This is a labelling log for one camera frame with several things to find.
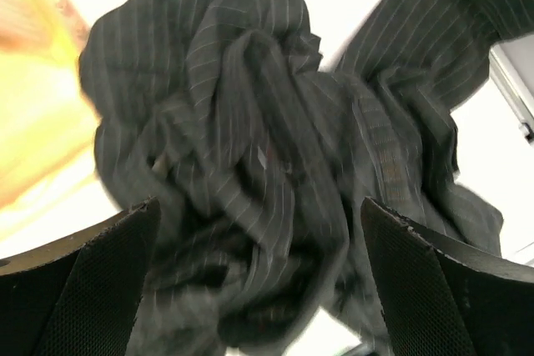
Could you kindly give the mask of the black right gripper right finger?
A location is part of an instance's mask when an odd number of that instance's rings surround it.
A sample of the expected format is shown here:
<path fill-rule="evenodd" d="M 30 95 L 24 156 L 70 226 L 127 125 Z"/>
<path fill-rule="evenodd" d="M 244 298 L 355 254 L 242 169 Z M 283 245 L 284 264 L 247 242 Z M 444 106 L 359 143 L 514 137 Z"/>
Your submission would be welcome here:
<path fill-rule="evenodd" d="M 361 225 L 396 355 L 533 353 L 533 269 L 366 198 Z"/>

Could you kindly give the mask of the dark pinstriped shirt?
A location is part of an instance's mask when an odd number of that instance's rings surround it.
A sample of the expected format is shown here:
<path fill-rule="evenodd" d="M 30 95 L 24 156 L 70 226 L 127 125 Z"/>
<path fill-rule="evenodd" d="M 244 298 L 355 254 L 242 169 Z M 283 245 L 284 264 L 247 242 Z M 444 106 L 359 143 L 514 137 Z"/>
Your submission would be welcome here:
<path fill-rule="evenodd" d="M 372 197 L 501 252 L 501 213 L 455 181 L 451 110 L 533 0 L 381 0 L 320 71 L 304 0 L 128 0 L 80 82 L 99 176 L 161 224 L 130 355 L 275 355 L 327 308 L 390 354 L 360 222 Z"/>

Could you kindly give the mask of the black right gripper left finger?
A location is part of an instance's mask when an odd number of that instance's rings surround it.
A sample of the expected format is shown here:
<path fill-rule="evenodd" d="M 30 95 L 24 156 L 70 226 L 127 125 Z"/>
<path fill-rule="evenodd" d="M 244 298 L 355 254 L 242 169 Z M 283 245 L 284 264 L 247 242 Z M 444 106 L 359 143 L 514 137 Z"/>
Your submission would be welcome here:
<path fill-rule="evenodd" d="M 155 199 L 1 261 L 1 353 L 123 355 L 160 222 Z"/>

